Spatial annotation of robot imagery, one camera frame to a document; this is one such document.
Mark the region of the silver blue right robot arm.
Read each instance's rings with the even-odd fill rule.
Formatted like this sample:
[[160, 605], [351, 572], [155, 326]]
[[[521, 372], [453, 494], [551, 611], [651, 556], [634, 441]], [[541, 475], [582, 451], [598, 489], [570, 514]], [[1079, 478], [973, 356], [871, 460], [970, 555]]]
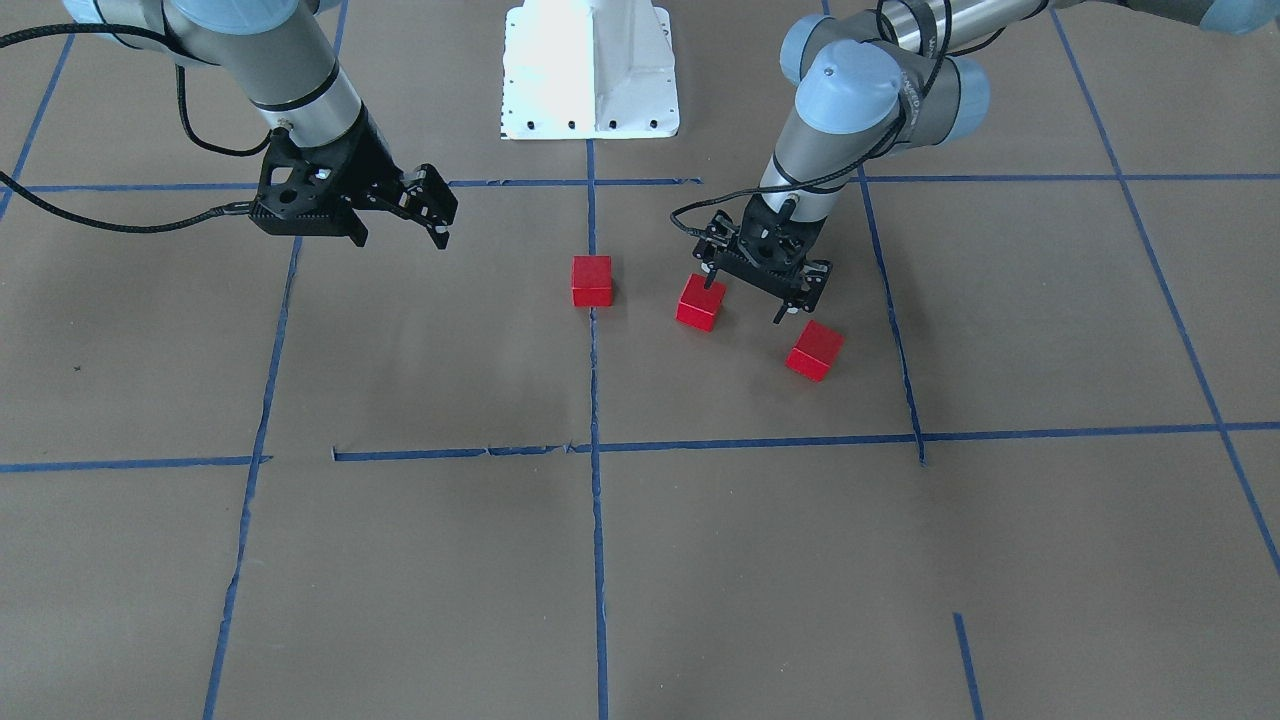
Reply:
[[403, 172], [317, 23], [328, 1], [69, 1], [95, 33], [220, 67], [269, 124], [259, 187], [243, 213], [268, 234], [367, 241], [362, 210], [448, 243], [457, 199], [435, 167]]

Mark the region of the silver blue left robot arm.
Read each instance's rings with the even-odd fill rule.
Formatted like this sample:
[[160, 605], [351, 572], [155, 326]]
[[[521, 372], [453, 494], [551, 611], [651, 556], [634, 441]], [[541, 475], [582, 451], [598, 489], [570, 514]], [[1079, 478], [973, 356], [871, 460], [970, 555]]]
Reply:
[[806, 15], [786, 33], [780, 68], [794, 108], [759, 183], [740, 191], [740, 218], [712, 199], [695, 238], [701, 269], [691, 287], [714, 300], [727, 274], [812, 311], [832, 265], [814, 249], [845, 184], [873, 159], [973, 133], [991, 105], [991, 82], [973, 54], [1019, 22], [1059, 9], [1051, 1], [879, 1], [840, 19]]

